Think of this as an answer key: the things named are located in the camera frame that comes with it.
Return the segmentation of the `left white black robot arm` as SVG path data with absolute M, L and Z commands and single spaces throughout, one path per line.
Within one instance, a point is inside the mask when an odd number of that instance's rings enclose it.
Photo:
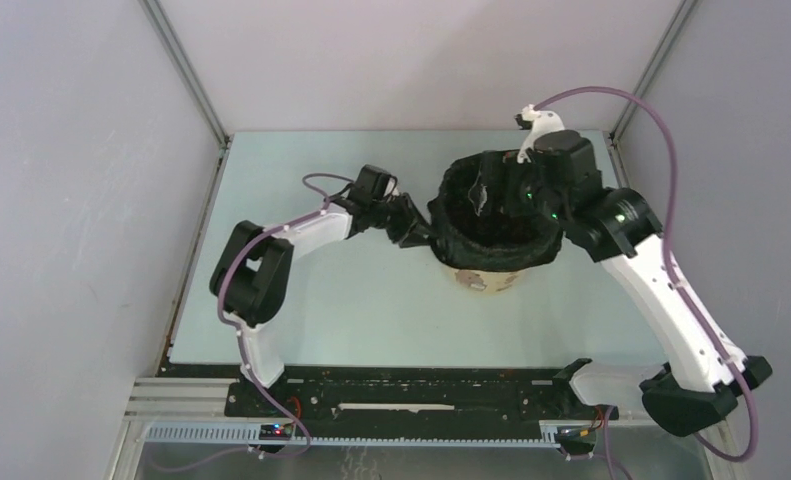
M 276 382 L 285 363 L 277 351 L 274 322 L 293 264 L 369 229 L 384 231 L 400 248 L 426 246 L 433 235 L 410 195 L 399 190 L 397 177 L 384 169 L 365 165 L 332 194 L 313 185 L 315 177 L 307 174 L 302 183 L 321 195 L 319 207 L 271 226 L 238 223 L 209 282 L 219 321 L 235 330 L 242 374 L 254 383 L 248 402 L 263 416 L 279 414 L 287 403 L 286 388 Z

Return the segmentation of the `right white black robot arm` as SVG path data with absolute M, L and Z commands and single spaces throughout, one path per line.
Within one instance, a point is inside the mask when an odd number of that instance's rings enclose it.
M 506 209 L 542 215 L 624 288 L 666 355 L 655 367 L 580 359 L 552 392 L 556 411 L 577 418 L 592 406 L 644 411 L 686 437 L 723 421 L 745 392 L 769 379 L 763 356 L 747 355 L 711 320 L 664 247 L 663 226 L 641 194 L 604 186 L 592 143 L 573 130 L 526 137 L 504 163 Z

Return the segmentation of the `yellow capybara trash bin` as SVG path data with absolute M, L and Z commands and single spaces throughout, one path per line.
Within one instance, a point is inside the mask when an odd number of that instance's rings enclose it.
M 477 269 L 455 268 L 447 265 L 442 266 L 446 275 L 459 287 L 481 294 L 494 295 L 506 292 L 522 282 L 526 278 L 531 268 L 516 271 L 483 271 Z

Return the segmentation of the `black plastic trash bag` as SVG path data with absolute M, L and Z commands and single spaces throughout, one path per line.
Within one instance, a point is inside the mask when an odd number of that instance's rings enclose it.
M 514 272 L 549 264 L 562 247 L 557 224 L 542 215 L 511 217 L 495 210 L 481 217 L 468 198 L 483 158 L 503 164 L 515 150 L 484 151 L 455 160 L 444 172 L 437 196 L 428 202 L 429 246 L 454 269 Z

